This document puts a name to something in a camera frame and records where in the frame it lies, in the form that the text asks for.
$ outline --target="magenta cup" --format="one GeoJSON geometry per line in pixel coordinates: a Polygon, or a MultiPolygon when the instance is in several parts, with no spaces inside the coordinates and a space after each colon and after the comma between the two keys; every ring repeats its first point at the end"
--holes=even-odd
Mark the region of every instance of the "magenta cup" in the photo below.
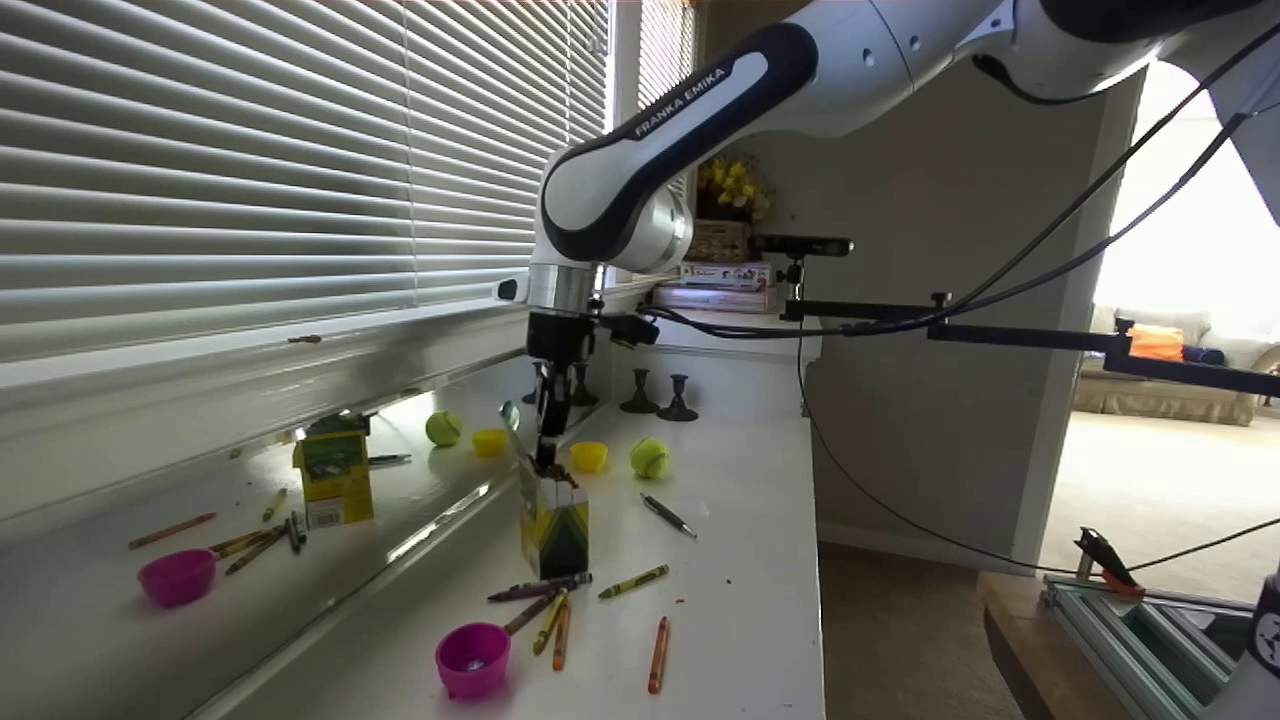
{"type": "Polygon", "coordinates": [[[179,609],[196,605],[217,577],[217,557],[203,548],[174,553],[138,572],[151,605],[161,609],[179,609]]]}
{"type": "Polygon", "coordinates": [[[485,702],[508,682],[511,636],[501,625],[463,625],[438,647],[438,672],[453,702],[485,702]]]}

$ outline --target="floor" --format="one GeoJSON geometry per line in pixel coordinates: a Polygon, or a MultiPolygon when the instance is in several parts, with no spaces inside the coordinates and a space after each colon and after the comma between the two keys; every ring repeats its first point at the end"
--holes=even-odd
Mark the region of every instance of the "floor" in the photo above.
{"type": "Polygon", "coordinates": [[[832,720],[1021,716],[977,609],[977,572],[823,548],[832,720]]]}
{"type": "MultiPolygon", "coordinates": [[[[1248,427],[1076,413],[1039,563],[1076,563],[1081,525],[1103,532],[1126,563],[1278,521],[1280,422],[1248,427]]],[[[1142,572],[1153,592],[1251,605],[1280,563],[1280,527],[1142,572]]]]}

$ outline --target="white countertop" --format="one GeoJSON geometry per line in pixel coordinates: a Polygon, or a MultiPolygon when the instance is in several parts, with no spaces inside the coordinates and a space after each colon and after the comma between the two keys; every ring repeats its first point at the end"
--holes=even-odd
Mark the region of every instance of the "white countertop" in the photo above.
{"type": "Polygon", "coordinates": [[[270,660],[261,678],[217,697],[200,716],[823,716],[823,636],[815,572],[815,502],[808,422],[699,422],[597,413],[578,435],[612,443],[612,474],[592,490],[592,577],[574,598],[568,668],[532,656],[535,625],[511,643],[501,697],[455,703],[438,682],[438,640],[474,621],[505,625],[524,605],[485,598],[532,580],[515,540],[515,493],[461,525],[394,583],[366,592],[331,625],[270,660]],[[671,443],[671,481],[627,476],[627,443],[671,443]],[[697,540],[662,525],[639,490],[675,507],[697,540]],[[612,580],[671,572],[619,600],[612,580]],[[667,688],[648,697],[657,621],[671,618],[667,688]]]}

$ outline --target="bottle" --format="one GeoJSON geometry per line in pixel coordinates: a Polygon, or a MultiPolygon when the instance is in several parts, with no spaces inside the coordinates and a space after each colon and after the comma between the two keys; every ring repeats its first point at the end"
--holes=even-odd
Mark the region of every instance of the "bottle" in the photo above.
{"type": "Polygon", "coordinates": [[[1269,720],[1280,708],[1280,569],[1248,621],[1248,651],[1227,688],[1203,708],[1203,720],[1269,720]]]}

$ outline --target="yellow cup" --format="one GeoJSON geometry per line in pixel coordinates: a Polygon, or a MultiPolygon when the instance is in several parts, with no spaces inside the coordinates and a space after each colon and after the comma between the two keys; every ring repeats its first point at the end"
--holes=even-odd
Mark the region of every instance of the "yellow cup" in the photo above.
{"type": "Polygon", "coordinates": [[[476,427],[474,434],[474,451],[485,460],[508,456],[508,434],[505,427],[476,427]]]}
{"type": "Polygon", "coordinates": [[[601,442],[578,442],[578,443],[568,443],[568,474],[574,474],[574,476],[601,476],[601,474],[610,474],[610,443],[601,443],[601,442]]]}

